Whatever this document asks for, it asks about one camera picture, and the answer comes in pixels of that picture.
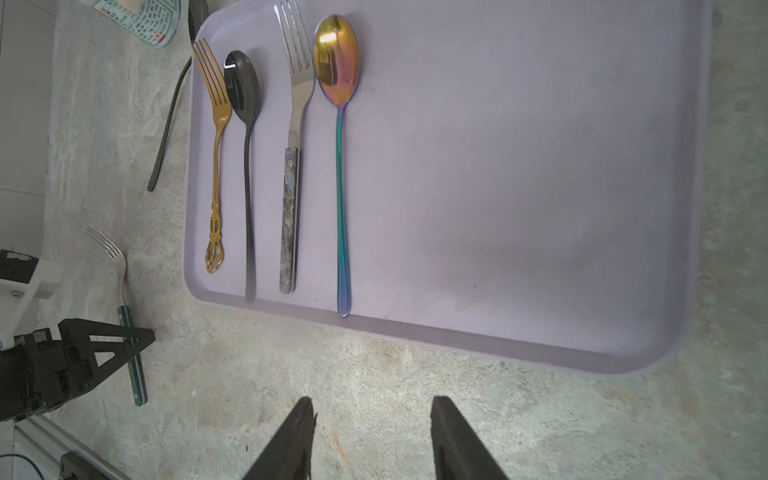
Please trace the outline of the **silver fork marbled handle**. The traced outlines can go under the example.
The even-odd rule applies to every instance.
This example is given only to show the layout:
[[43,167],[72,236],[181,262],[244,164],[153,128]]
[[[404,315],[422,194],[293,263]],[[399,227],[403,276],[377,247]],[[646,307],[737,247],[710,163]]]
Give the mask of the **silver fork marbled handle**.
[[284,152],[284,183],[281,223],[280,292],[295,290],[298,252],[298,214],[302,125],[315,86],[314,63],[300,10],[295,1],[278,1],[274,11],[281,29],[288,59],[292,111],[287,147]]

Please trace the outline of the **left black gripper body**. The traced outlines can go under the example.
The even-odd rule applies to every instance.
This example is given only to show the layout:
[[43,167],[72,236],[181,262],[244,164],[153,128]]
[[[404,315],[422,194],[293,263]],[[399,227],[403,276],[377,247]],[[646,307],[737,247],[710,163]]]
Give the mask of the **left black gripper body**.
[[1,421],[52,412],[74,397],[63,342],[48,328],[17,336],[1,352]]

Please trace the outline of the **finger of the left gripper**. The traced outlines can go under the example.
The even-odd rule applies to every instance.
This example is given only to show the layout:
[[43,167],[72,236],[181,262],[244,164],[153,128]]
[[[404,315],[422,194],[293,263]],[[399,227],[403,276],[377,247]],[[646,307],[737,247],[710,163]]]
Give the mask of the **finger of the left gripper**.
[[62,320],[58,327],[75,390],[93,390],[124,365],[132,385],[146,389],[139,356],[155,341],[153,330],[79,318]]

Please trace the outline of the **black spoon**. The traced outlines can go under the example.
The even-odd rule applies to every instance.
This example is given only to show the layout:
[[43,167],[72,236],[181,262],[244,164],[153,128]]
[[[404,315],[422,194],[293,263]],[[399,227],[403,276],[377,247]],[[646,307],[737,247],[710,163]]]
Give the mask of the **black spoon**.
[[256,256],[254,218],[251,189],[251,137],[260,114],[261,88],[256,70],[247,54],[231,51],[224,62],[224,78],[227,94],[233,110],[245,125],[244,137],[244,192],[246,221],[246,283],[245,298],[251,303],[256,296]]
[[[210,15],[210,9],[209,9],[209,4],[207,0],[189,0],[188,1],[187,19],[188,19],[188,31],[189,31],[191,44],[195,42],[196,36],[199,32],[200,27],[202,26],[202,24],[208,18],[209,15]],[[178,97],[179,97],[183,82],[191,67],[191,63],[192,63],[192,58],[189,58],[186,64],[184,65],[182,71],[180,72],[180,75],[176,82],[171,105],[166,118],[166,123],[163,131],[161,143],[156,155],[155,163],[153,165],[153,169],[152,169],[149,181],[147,183],[146,190],[148,192],[152,192],[156,188],[160,171],[163,166],[165,153],[167,150],[167,145],[170,137],[171,127],[173,123],[173,118],[176,110]]]

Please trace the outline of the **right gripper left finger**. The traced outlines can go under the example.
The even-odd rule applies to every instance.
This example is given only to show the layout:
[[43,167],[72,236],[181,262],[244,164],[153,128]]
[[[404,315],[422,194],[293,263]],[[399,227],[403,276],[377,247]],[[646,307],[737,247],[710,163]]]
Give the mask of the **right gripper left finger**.
[[315,427],[312,400],[302,397],[243,479],[311,479]]

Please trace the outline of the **gold ornate fork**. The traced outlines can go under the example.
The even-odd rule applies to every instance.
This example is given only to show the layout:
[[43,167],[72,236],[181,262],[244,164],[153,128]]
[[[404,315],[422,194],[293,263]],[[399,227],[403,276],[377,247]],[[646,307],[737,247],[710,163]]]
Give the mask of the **gold ornate fork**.
[[222,245],[220,141],[231,119],[232,105],[226,91],[224,76],[208,41],[205,38],[197,40],[193,44],[193,53],[209,93],[215,126],[209,242],[205,253],[206,271],[213,274],[225,257]]

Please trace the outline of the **iridescent rainbow spoon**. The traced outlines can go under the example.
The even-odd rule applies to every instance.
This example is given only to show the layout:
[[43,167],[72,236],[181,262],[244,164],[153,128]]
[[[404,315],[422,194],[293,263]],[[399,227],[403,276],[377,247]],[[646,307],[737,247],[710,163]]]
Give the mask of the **iridescent rainbow spoon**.
[[338,14],[323,18],[315,30],[313,53],[318,83],[325,97],[337,110],[337,312],[341,317],[347,317],[351,311],[352,295],[343,186],[343,118],[345,108],[356,91],[359,77],[359,47],[350,22]]

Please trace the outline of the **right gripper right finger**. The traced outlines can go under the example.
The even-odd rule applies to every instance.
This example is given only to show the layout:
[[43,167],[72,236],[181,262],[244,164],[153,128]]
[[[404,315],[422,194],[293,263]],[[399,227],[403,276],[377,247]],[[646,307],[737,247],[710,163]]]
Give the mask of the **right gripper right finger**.
[[508,479],[449,397],[433,398],[430,418],[437,479]]

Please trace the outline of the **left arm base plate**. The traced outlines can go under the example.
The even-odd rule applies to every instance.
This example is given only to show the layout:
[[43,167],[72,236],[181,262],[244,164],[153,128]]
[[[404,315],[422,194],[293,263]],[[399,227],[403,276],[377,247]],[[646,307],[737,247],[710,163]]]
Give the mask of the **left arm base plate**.
[[75,451],[61,456],[60,480],[113,480],[114,476],[91,464]]

